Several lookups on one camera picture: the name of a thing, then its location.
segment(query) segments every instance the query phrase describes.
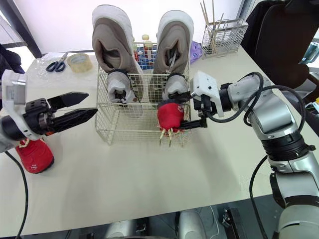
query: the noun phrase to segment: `red shoe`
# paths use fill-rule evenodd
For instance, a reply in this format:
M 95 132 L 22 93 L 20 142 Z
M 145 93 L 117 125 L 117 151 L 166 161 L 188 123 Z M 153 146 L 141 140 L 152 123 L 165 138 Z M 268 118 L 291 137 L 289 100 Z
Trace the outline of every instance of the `red shoe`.
M 29 173 L 41 173 L 54 162 L 50 148 L 40 139 L 37 141 L 22 140 L 15 149 L 24 168 Z

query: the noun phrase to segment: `table surface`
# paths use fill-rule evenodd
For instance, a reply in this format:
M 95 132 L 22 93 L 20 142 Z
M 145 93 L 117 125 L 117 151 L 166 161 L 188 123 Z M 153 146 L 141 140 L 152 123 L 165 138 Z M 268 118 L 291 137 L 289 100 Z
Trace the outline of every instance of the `table surface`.
M 94 69 L 82 80 L 68 67 L 65 73 L 48 75 L 46 64 L 35 60 L 27 72 L 28 101 L 82 91 L 90 96 L 77 107 L 94 107 L 97 63 L 94 56 L 91 59 Z M 190 75 L 197 70 L 212 75 L 219 84 L 262 72 L 242 48 L 226 57 L 196 61 Z M 275 92 L 299 122 L 300 115 Z M 306 143 L 319 148 L 318 137 L 307 124 L 302 134 Z M 265 155 L 254 131 L 243 123 L 243 115 L 226 124 L 208 121 L 208 128 L 193 130 L 190 143 L 173 151 L 160 149 L 158 142 L 109 146 L 95 132 L 94 119 L 45 140 L 55 162 L 41 174 L 26 173 L 29 211 L 24 235 L 247 199 L 251 174 Z M 17 157 L 15 150 L 10 152 Z M 319 150 L 315 156 L 319 159 Z M 0 157 L 0 237 L 5 237 L 15 235 L 20 227 L 24 189 L 17 166 L 5 154 Z M 255 179 L 255 196 L 271 193 L 270 173 L 265 163 Z

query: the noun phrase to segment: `white wire basket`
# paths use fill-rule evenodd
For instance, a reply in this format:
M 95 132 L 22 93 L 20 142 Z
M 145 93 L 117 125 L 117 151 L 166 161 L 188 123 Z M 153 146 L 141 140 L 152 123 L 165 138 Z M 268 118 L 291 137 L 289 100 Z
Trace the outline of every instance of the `white wire basket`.
M 143 49 L 143 43 L 135 43 L 138 49 Z M 158 102 L 162 98 L 162 92 L 157 88 L 150 88 L 150 81 L 156 82 L 166 79 L 169 74 L 152 74 L 153 62 L 140 61 L 144 64 L 143 74 L 128 74 L 131 79 L 131 87 L 143 89 L 143 92 L 135 91 L 140 103 L 120 104 L 112 103 L 107 92 L 108 73 L 101 67 L 98 68 L 97 85 L 97 109 L 95 118 L 95 129 L 99 136 L 109 145 L 120 141 L 160 141 L 160 128 L 157 118 Z M 189 78 L 189 63 L 184 72 L 186 81 Z M 190 102 L 182 105 L 184 109 L 184 120 L 190 120 Z M 171 146 L 184 146 L 188 142 L 189 130 L 181 130 L 173 133 Z M 161 145 L 167 146 L 169 143 L 168 134 L 165 134 Z
M 201 44 L 203 58 L 237 52 L 248 23 L 243 19 L 222 20 L 206 25 Z

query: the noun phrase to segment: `shoe insole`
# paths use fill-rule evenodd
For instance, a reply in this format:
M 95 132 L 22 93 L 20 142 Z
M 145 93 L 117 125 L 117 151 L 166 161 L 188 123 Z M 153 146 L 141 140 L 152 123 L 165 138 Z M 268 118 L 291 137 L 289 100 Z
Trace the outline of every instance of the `shoe insole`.
M 102 53 L 103 61 L 105 64 L 108 65 L 110 68 L 119 68 L 121 63 L 121 56 L 120 53 L 116 50 L 108 51 L 103 47 Z

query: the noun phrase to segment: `wall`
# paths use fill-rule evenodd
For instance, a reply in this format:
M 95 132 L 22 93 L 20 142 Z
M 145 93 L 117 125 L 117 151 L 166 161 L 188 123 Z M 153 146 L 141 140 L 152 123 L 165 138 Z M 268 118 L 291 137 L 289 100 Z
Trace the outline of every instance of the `wall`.
M 242 0 L 214 0 L 215 20 L 235 18 Z M 15 0 L 32 36 L 42 53 L 92 49 L 93 9 L 100 4 L 113 4 L 129 16 L 136 41 L 148 34 L 156 41 L 161 16 L 172 9 L 187 12 L 195 25 L 194 40 L 201 42 L 205 22 L 200 0 Z M 212 21 L 211 0 L 206 8 Z

